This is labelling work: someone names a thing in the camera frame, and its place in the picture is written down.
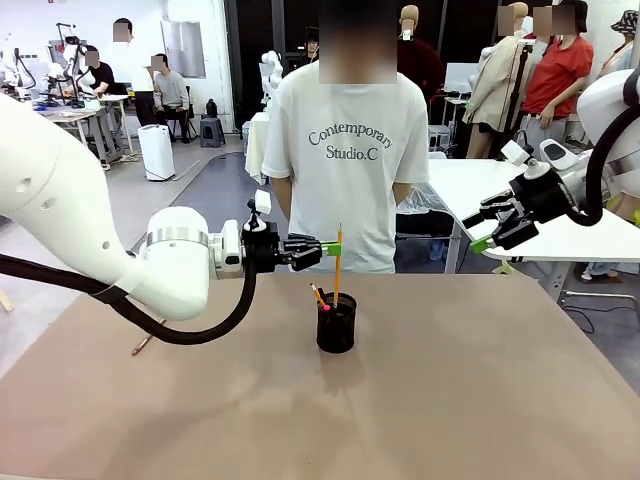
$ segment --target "woman in red shirt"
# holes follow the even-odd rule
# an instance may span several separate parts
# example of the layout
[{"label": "woman in red shirt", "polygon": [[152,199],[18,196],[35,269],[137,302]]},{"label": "woman in red shirt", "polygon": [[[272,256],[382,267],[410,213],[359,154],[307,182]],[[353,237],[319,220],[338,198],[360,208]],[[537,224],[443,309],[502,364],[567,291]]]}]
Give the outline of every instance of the woman in red shirt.
[{"label": "woman in red shirt", "polygon": [[593,64],[593,46],[580,35],[587,31],[588,6],[582,0],[563,0],[560,7],[564,6],[575,11],[574,32],[556,36],[533,73],[522,106],[525,116],[520,128],[538,159],[541,142],[564,140],[567,118],[575,110],[577,93],[587,85]]}]

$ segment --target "black strap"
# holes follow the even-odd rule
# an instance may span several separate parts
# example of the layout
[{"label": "black strap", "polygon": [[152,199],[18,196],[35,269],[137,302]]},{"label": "black strap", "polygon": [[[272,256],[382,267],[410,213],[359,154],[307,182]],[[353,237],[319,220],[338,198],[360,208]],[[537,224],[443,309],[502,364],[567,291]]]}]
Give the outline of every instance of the black strap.
[{"label": "black strap", "polygon": [[127,295],[129,295],[127,292],[115,285],[112,285],[101,292],[92,294],[91,296],[106,305],[114,305],[123,298],[126,298]]},{"label": "black strap", "polygon": [[627,81],[624,82],[624,87],[622,89],[622,98],[624,99],[624,103],[627,106],[632,107],[634,105],[638,105],[640,103],[640,98],[638,98],[638,78],[640,77],[640,66],[636,68]]}]

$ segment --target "black shirt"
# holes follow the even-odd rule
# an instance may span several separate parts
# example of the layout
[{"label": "black shirt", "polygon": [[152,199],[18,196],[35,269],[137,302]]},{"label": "black shirt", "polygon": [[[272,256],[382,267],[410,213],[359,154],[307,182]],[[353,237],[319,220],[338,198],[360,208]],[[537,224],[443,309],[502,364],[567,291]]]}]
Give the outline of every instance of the black shirt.
[{"label": "black shirt", "polygon": [[126,89],[124,85],[121,83],[116,83],[113,78],[113,70],[109,64],[100,62],[100,66],[98,68],[89,67],[89,71],[96,82],[91,85],[91,88],[94,90],[100,86],[102,82],[109,84],[104,93],[108,93],[110,95],[124,95],[126,94]]}]

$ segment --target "pencil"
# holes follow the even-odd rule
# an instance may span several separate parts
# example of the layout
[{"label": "pencil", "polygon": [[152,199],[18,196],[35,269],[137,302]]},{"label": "pencil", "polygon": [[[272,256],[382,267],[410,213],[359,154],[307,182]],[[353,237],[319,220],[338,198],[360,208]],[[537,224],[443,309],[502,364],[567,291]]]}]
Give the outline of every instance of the pencil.
[{"label": "pencil", "polygon": [[[163,318],[162,321],[160,322],[160,325],[164,325],[165,323],[167,323],[167,321]],[[152,339],[153,339],[153,335],[148,335],[144,340],[142,340],[138,344],[136,348],[133,349],[133,351],[131,352],[131,356],[132,357],[137,356]]]},{"label": "pencil", "polygon": [[311,285],[311,288],[313,289],[313,293],[316,294],[316,298],[318,299],[318,303],[320,304],[322,309],[327,310],[329,307],[327,306],[326,303],[324,303],[324,300],[322,299],[322,295],[320,295],[320,292],[318,291],[316,286],[313,283],[310,283],[309,285]]},{"label": "pencil", "polygon": [[[342,223],[338,229],[338,243],[342,247]],[[340,249],[340,255],[336,257],[336,284],[333,289],[333,308],[338,308],[338,299],[340,298],[340,270],[342,269],[342,248]]]}]

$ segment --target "floor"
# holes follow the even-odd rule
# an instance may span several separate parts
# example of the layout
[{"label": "floor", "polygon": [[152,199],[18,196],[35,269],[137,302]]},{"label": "floor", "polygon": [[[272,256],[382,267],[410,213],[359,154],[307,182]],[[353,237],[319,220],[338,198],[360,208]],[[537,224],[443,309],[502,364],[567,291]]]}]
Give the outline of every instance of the floor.
[{"label": "floor", "polygon": [[[257,183],[244,171],[244,157],[239,152],[238,137],[229,137],[222,149],[201,149],[199,145],[174,146],[178,176],[176,181],[152,183],[144,180],[140,163],[115,166],[107,173],[116,227],[125,246],[134,246],[146,231],[148,218],[170,204],[196,208],[207,219],[211,231],[219,231],[225,220],[248,218],[246,202]],[[271,220],[277,221],[281,234],[286,222],[274,202]],[[32,261],[59,266],[28,232],[16,225],[0,228],[0,251]],[[424,241],[400,242],[396,257],[399,273],[441,273],[441,261],[429,261]],[[484,256],[461,252],[461,271],[486,273],[497,266]],[[535,275],[532,266],[523,271]],[[577,291],[631,293],[640,297],[640,278],[623,275],[620,285],[584,286],[575,279],[569,288]],[[76,298],[74,292],[34,282],[0,276],[0,289],[12,299],[16,310],[0,312],[0,376],[4,374],[60,313]],[[587,308],[608,309],[624,305],[620,301],[571,301]],[[595,345],[609,358],[629,384],[640,393],[640,332],[635,313],[629,309],[612,312],[585,312],[595,327],[590,335]],[[579,314],[571,313],[579,326],[588,328]]]}]

